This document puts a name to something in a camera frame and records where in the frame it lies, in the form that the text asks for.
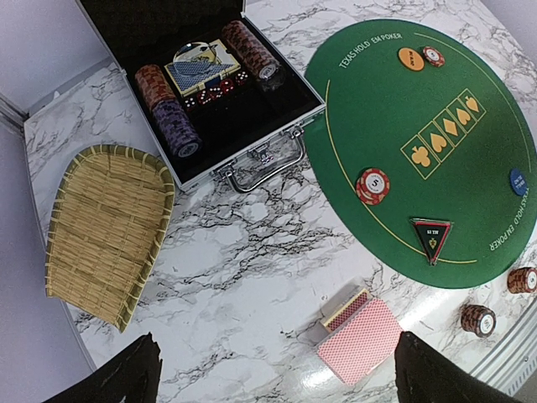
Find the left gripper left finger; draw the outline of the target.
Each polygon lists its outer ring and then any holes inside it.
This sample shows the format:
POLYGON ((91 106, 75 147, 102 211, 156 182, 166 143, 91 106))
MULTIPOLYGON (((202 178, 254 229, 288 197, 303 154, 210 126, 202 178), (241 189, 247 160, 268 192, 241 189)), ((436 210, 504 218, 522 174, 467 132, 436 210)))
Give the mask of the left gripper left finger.
POLYGON ((162 359, 148 333, 76 385, 49 398, 50 402, 155 402, 162 359))

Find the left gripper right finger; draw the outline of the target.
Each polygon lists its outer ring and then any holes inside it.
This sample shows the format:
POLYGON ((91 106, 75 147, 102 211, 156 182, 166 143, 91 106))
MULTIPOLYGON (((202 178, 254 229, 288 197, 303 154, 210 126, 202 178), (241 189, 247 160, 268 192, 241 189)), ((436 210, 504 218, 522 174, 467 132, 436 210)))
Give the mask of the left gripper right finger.
POLYGON ((516 400, 472 377, 412 332, 394 352, 400 402, 506 403, 516 400))

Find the dark brown poker chip stack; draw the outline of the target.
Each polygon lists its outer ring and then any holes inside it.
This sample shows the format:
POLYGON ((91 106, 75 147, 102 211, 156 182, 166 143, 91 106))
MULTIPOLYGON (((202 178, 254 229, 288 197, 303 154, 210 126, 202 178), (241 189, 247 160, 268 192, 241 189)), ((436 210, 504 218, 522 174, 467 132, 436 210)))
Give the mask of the dark brown poker chip stack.
POLYGON ((496 327, 495 313, 486 306, 465 305, 461 311, 461 328, 479 338, 488 338, 496 327))

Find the red poker chip stack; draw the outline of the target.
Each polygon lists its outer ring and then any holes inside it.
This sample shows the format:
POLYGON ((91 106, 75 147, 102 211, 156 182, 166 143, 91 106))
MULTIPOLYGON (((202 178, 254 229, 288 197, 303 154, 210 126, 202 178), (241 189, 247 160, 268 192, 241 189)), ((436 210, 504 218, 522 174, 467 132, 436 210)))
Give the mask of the red poker chip stack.
POLYGON ((508 274, 508 290, 512 294, 532 293, 536 291, 537 272, 534 267, 512 270, 508 274))

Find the black triangular all-in button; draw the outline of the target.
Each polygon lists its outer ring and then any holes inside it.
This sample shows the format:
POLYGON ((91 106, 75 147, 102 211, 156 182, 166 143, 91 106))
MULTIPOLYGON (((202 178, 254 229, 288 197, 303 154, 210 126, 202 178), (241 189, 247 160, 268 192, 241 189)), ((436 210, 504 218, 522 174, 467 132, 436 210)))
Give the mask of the black triangular all-in button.
POLYGON ((429 264, 436 265, 453 223, 446 220, 418 217, 412 217, 410 222, 429 264))

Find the red chips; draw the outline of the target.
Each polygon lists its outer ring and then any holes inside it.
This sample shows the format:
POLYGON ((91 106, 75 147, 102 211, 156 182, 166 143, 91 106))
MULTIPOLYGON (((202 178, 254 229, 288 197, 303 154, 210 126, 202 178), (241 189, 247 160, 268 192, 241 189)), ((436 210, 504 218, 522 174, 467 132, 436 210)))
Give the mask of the red chips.
POLYGON ((382 170, 368 168, 358 178, 356 190, 362 202, 369 206, 376 206, 389 194, 390 181, 382 170))

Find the orange round blind button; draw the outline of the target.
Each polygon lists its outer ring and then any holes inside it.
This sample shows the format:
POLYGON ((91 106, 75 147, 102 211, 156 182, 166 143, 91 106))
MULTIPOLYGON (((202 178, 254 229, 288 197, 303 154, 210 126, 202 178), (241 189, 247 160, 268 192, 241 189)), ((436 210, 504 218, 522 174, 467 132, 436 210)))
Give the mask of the orange round blind button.
POLYGON ((422 71, 425 68, 425 62, 421 54, 408 47, 403 47, 398 51, 399 61, 412 71, 422 71))

